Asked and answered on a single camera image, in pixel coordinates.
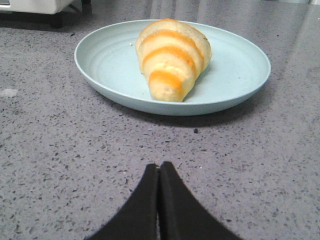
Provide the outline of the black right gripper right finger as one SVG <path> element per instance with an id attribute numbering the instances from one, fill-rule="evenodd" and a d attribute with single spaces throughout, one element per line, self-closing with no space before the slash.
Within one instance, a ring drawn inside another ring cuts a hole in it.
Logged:
<path id="1" fill-rule="evenodd" d="M 162 240 L 239 240 L 197 201 L 165 161 L 159 168 L 158 205 Z"/>

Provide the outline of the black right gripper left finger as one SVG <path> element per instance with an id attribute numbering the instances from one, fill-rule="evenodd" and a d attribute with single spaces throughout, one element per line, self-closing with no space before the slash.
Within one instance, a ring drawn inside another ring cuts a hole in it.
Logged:
<path id="1" fill-rule="evenodd" d="M 121 209 L 89 240 L 155 240 L 157 238 L 158 168 L 148 164 Z"/>

